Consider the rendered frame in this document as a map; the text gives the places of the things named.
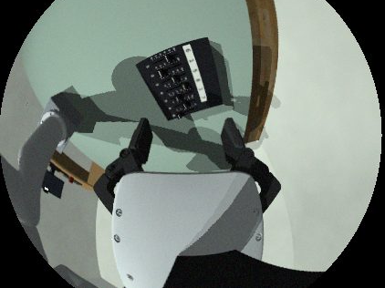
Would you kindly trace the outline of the black lighting desk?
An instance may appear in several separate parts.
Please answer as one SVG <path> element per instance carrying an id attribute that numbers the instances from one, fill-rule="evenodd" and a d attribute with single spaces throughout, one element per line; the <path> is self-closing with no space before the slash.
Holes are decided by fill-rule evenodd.
<path id="1" fill-rule="evenodd" d="M 223 104 L 208 37 L 173 46 L 135 66 L 168 121 Z"/>

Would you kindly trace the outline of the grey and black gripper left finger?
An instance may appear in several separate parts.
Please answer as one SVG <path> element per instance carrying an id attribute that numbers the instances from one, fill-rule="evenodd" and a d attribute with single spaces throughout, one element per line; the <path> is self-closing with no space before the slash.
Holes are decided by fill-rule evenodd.
<path id="1" fill-rule="evenodd" d="M 149 121 L 146 118 L 141 118 L 135 130 L 129 146 L 123 149 L 120 156 L 107 166 L 105 173 L 100 176 L 93 187 L 93 190 L 111 215 L 116 184 L 120 182 L 125 174 L 144 171 L 142 164 L 146 164 L 146 161 L 148 161 L 153 138 Z"/>

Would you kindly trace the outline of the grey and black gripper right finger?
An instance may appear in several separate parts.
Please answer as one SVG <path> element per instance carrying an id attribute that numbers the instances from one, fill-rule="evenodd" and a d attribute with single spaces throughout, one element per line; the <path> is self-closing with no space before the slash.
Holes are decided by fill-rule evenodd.
<path id="1" fill-rule="evenodd" d="M 269 168 L 260 159 L 255 157 L 252 149 L 246 148 L 239 129 L 233 118 L 226 118 L 221 133 L 224 155 L 230 170 L 242 171 L 250 174 L 261 188 L 259 193 L 263 213 L 281 190 L 277 178 L 269 172 Z"/>

